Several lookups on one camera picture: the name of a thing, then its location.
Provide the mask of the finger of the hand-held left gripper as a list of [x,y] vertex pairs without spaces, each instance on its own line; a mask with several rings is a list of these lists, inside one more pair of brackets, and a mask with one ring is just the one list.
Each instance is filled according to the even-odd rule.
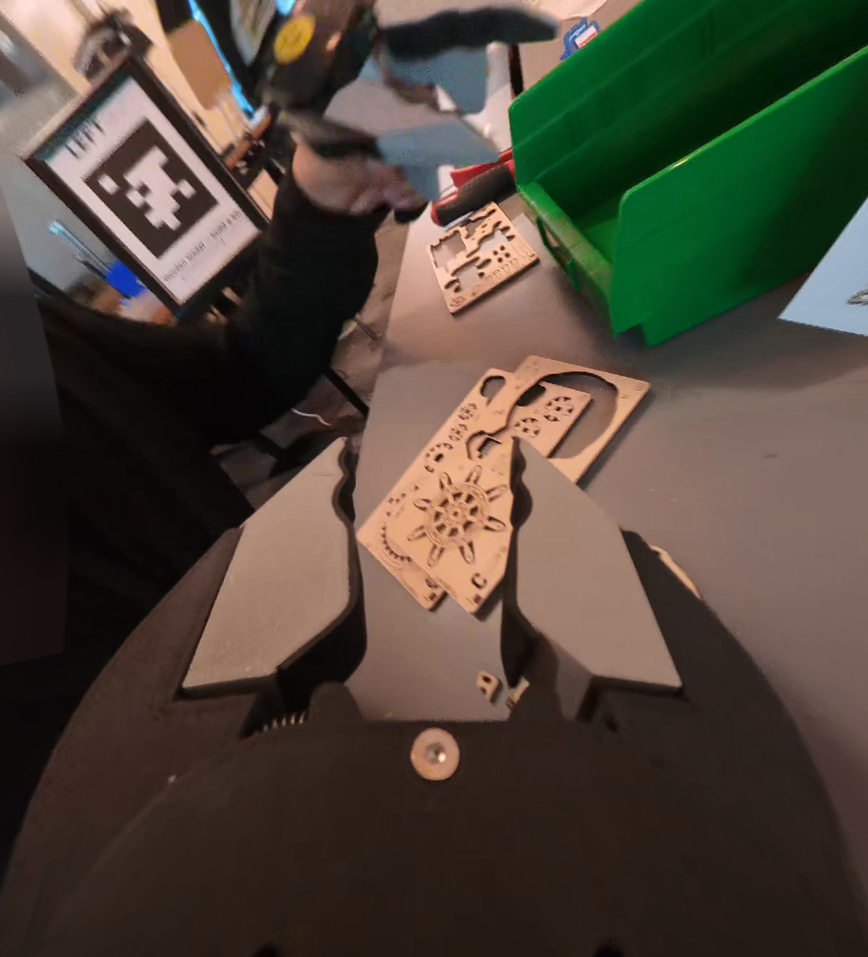
[[488,95],[488,49],[552,40],[560,21],[542,6],[379,6],[378,64],[401,91],[440,90],[463,114]]
[[439,170],[496,161],[492,137],[456,110],[440,106],[436,90],[406,94],[376,79],[359,78],[336,93],[324,119],[352,135],[370,157],[399,169],[428,199],[440,194]]

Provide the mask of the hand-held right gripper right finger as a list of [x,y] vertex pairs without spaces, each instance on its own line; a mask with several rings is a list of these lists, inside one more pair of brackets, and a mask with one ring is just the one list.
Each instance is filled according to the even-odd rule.
[[512,453],[500,660],[511,686],[588,719],[605,691],[676,697],[683,681],[618,524],[528,444]]

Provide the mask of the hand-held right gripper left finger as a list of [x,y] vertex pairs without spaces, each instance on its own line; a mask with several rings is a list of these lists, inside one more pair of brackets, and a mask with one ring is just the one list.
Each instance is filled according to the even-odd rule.
[[241,527],[181,682],[189,698],[308,698],[366,651],[348,441],[339,438]]

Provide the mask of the wooden sheet with wheel part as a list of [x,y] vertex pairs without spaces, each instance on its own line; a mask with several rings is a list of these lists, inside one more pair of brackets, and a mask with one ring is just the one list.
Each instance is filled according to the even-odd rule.
[[356,534],[427,610],[445,595],[471,615],[483,609],[504,576],[512,538],[512,437],[549,457],[592,401],[583,390],[541,381],[515,401],[498,436],[475,444],[472,459],[465,442],[488,406],[484,386],[510,376],[490,368],[480,377]]

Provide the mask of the person's left forearm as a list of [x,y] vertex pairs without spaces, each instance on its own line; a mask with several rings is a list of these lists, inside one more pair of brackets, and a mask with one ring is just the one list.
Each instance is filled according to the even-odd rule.
[[376,233],[392,213],[350,216],[319,209],[298,188],[290,166],[225,332],[226,359],[246,420],[273,421],[328,369],[343,327],[369,298],[379,263]]

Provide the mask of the person's left hand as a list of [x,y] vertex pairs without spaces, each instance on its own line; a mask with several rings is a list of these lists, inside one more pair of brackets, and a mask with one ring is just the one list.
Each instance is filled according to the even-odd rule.
[[365,155],[327,158],[303,141],[296,142],[291,174],[314,206],[332,213],[363,216],[386,209],[411,220],[429,203],[395,165]]

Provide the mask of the small punched-out wooden sheet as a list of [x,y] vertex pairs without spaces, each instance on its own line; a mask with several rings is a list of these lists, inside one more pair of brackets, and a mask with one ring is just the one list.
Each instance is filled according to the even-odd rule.
[[539,263],[536,251],[495,202],[428,244],[428,258],[453,318]]

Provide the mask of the pale plywood panel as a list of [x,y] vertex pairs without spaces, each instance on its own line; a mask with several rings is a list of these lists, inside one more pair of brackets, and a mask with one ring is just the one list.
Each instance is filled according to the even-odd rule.
[[166,40],[201,108],[216,108],[229,96],[232,82],[208,31],[192,18],[168,33]]

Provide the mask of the wooden sheet with large cutout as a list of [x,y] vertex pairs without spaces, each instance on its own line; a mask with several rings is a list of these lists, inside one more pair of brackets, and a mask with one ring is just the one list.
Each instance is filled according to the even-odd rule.
[[[594,398],[566,385],[565,377],[602,384],[612,398],[610,415],[602,429],[571,456],[560,456],[556,451],[582,415],[593,407]],[[530,355],[508,379],[505,398],[497,397],[490,405],[500,415],[502,433],[526,440],[573,483],[579,483],[638,410],[650,389],[645,380]]]

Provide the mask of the framed black-white marker sign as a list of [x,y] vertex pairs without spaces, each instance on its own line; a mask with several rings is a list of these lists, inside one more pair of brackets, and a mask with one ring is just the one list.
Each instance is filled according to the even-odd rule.
[[133,53],[53,118],[21,160],[177,319],[208,310],[270,221]]

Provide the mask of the green plastic bin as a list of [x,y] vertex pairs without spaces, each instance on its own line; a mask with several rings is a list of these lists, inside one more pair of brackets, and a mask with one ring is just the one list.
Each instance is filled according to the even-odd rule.
[[640,2],[509,118],[548,252],[657,345],[812,270],[868,197],[868,1]]

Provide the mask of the person's black clothing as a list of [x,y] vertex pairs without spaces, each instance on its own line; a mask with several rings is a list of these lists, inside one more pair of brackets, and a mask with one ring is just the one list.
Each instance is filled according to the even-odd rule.
[[212,457],[268,424],[279,395],[235,324],[168,327],[40,297],[70,513],[118,547],[204,550],[249,514]]

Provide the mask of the blue box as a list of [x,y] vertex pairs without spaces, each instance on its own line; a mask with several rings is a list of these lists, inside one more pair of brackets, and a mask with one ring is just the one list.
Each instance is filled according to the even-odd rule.
[[104,279],[116,292],[120,302],[136,300],[147,287],[127,265],[115,260],[104,273]]

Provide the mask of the red-handled tool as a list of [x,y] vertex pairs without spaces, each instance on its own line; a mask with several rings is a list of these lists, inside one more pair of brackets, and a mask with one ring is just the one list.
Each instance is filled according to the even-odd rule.
[[447,227],[489,204],[499,204],[516,192],[513,150],[502,152],[498,159],[450,173],[452,186],[431,204],[431,219]]

